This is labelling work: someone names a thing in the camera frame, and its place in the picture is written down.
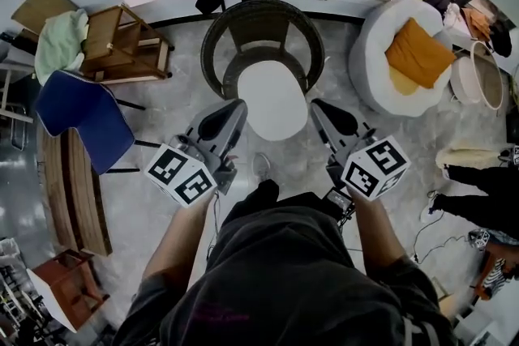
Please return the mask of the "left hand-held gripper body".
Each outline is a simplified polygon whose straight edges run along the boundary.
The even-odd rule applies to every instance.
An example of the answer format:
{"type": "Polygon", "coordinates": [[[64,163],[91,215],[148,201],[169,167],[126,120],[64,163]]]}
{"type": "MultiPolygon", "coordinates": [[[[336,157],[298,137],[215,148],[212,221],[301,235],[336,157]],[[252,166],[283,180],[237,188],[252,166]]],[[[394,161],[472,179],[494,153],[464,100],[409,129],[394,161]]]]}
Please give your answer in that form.
{"type": "Polygon", "coordinates": [[[189,134],[175,135],[158,148],[144,174],[182,207],[191,207],[211,190],[228,192],[237,175],[229,153],[238,140],[236,131],[219,155],[215,144],[206,145],[189,134]]]}

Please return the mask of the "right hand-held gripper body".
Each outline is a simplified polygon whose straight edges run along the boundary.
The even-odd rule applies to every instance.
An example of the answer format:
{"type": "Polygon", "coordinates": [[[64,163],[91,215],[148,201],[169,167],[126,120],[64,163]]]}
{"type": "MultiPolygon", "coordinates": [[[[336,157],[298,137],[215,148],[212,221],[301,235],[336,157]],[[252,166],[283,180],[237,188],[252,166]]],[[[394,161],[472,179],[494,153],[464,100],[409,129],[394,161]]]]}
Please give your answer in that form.
{"type": "Polygon", "coordinates": [[[410,159],[392,135],[378,138],[369,130],[331,157],[327,171],[336,187],[349,187],[373,201],[391,190],[410,167],[410,159]]]}

